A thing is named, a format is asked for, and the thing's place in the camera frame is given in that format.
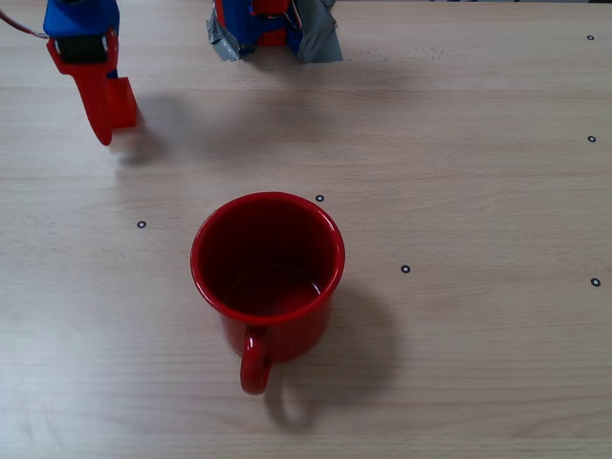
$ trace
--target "mug handle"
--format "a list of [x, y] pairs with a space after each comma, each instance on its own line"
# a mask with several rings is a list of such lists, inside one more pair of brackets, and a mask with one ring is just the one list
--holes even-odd
[[264, 393], [271, 363], [267, 358], [268, 338], [261, 328], [247, 327], [240, 364], [242, 390], [252, 395]]

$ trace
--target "blue robot part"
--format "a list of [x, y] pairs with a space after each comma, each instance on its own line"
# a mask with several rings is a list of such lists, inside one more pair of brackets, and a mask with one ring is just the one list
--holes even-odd
[[302, 31], [294, 26], [297, 21], [293, 8], [286, 11], [286, 16], [276, 17], [255, 14], [251, 0], [218, 0], [216, 8], [217, 16], [223, 18], [224, 27], [240, 44], [241, 55], [251, 53], [263, 33], [279, 29], [286, 29], [287, 44], [297, 54]]
[[[82, 38], [73, 42], [74, 52], [82, 54], [91, 51], [86, 49], [90, 45], [85, 37], [100, 36], [101, 40], [110, 28], [119, 33], [119, 24], [116, 0], [48, 0], [43, 30], [52, 38]], [[108, 77], [117, 78], [117, 69]]]

